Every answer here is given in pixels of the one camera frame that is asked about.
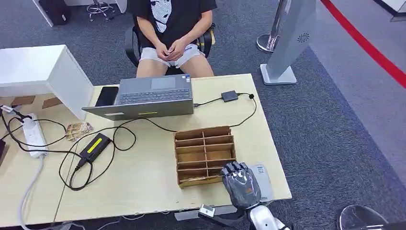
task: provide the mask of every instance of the cardboard compartment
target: cardboard compartment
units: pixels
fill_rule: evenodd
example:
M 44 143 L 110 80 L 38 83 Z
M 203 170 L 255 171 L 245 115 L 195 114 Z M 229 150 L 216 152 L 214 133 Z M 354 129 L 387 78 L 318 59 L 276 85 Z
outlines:
M 220 160 L 207 160 L 208 168 L 222 168 L 225 164 L 235 161 L 235 158 L 231 159 L 220 159 Z
M 198 178 L 204 179 L 207 177 L 207 170 L 202 169 L 202 170 L 185 170 L 185 171 L 178 171 L 178 178 L 181 181 L 187 180 L 187 181 L 192 181 Z
M 184 132 L 177 132 L 175 134 L 175 141 L 176 140 L 197 139 L 197 138 L 203 138 L 203 132 L 200 129 L 184 131 Z
M 178 169 L 206 169 L 206 161 L 179 162 Z
M 204 145 L 203 138 L 175 141 L 175 147 L 203 146 L 203 145 Z
M 220 127 L 208 128 L 206 130 L 203 130 L 203 133 L 204 133 L 205 137 L 217 137 L 217 136 L 230 135 L 231 130 L 230 130 L 230 127 L 228 127 L 228 126 L 220 126 Z
M 177 132 L 174 142 L 181 188 L 220 182 L 222 167 L 236 160 L 228 126 Z
M 220 176 L 221 168 L 220 169 L 209 169 L 209 176 Z
M 215 145 L 215 144 L 229 144 L 234 143 L 233 136 L 218 136 L 218 137 L 206 137 L 204 138 L 206 145 Z
M 204 151 L 200 152 L 190 152 L 190 153 L 180 153 L 177 154 L 178 156 L 178 163 L 179 162 L 190 162 L 190 161 L 205 161 L 206 155 Z
M 234 144 L 216 144 L 205 146 L 208 160 L 221 160 L 235 158 Z

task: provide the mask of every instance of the red line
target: red line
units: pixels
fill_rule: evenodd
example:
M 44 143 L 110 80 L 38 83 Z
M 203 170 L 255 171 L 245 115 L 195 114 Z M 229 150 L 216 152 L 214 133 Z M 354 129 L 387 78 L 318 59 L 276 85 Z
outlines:
M 337 9 L 330 0 L 321 0 L 347 33 L 399 84 L 406 88 L 406 74 L 375 48 Z

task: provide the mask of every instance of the desk surface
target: desk surface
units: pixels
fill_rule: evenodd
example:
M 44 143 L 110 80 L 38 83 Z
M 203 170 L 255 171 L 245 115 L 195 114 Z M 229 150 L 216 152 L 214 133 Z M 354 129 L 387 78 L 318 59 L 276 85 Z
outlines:
M 57 105 L 47 109 L 41 109 L 42 101 L 54 97 L 53 94 L 36 96 L 31 105 L 24 105 L 20 112 L 23 114 L 35 113 L 38 119 L 51 119 L 61 122 L 65 126 L 79 120 L 63 105 Z M 0 104 L 10 104 L 12 98 L 0 98 Z M 18 127 L 18 121 L 12 123 L 12 127 Z M 47 143 L 52 142 L 64 135 L 64 131 L 58 125 L 42 122 L 41 128 Z M 5 127 L 0 122 L 0 138 L 6 133 Z M 21 141 L 25 141 L 23 130 L 14 132 Z M 5 138 L 6 153 L 0 160 L 0 227 L 18 225 L 17 212 L 20 200 L 27 186 L 34 177 L 39 167 L 39 160 L 30 157 L 30 154 L 19 149 L 11 137 Z M 63 140 L 52 145 L 50 150 L 68 150 L 72 142 Z M 44 168 L 33 190 L 26 199 L 24 208 L 24 220 L 26 224 L 38 224 L 53 222 L 55 213 L 61 198 L 64 185 L 61 182 L 58 169 L 65 155 L 63 153 L 50 153 L 45 158 Z M 67 175 L 70 164 L 64 165 L 62 172 Z
M 102 86 L 95 87 L 91 105 L 96 103 Z M 250 74 L 201 78 L 192 80 L 195 103 L 203 103 L 220 96 L 222 92 L 253 93 L 258 109 L 255 115 L 241 126 L 231 129 L 236 143 L 238 161 L 266 166 L 275 199 L 289 199 L 292 195 L 279 161 L 264 112 Z M 237 101 L 214 102 L 195 109 L 193 115 L 152 118 L 163 127 L 173 130 L 190 130 L 202 127 L 234 125 L 252 113 L 254 103 L 248 96 Z M 86 121 L 95 130 L 112 127 L 122 122 L 87 114 Z M 65 188 L 55 221 L 92 219 L 109 216 L 153 213 L 167 210 L 198 208 L 201 204 L 230 205 L 222 183 L 191 186 L 180 189 L 176 180 L 173 133 L 163 131 L 145 120 L 127 124 L 135 132 L 137 142 L 129 151 L 116 151 L 107 173 L 81 191 Z M 113 131 L 103 133 L 112 137 Z M 83 149 L 91 138 L 79 144 Z M 126 131 L 116 135 L 117 145 L 129 146 L 133 139 Z M 112 157 L 113 147 L 107 149 L 94 162 L 93 175 L 98 175 Z M 88 174 L 88 165 L 75 176 L 74 185 L 81 185 Z

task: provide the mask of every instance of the small packet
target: small packet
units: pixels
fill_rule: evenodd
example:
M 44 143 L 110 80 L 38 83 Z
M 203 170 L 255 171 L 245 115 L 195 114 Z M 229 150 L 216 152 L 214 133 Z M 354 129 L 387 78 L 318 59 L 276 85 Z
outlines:
M 77 141 L 82 136 L 91 132 L 93 127 L 88 122 L 70 124 L 66 129 L 66 138 L 70 141 Z

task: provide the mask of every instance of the chair armrest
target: chair armrest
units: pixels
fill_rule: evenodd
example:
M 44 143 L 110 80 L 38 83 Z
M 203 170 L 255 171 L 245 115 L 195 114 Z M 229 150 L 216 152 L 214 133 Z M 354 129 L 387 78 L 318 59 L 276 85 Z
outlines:
M 203 50 L 201 50 L 205 55 L 206 58 L 209 57 L 210 49 L 212 48 L 212 31 L 213 29 L 210 27 L 206 32 L 203 34 L 204 46 Z
M 133 29 L 134 29 L 134 27 L 131 27 L 125 32 L 124 47 L 125 47 L 125 54 L 127 54 L 127 57 L 136 67 L 138 67 L 139 60 L 135 56 L 135 53 L 134 53 L 134 31 L 133 31 Z

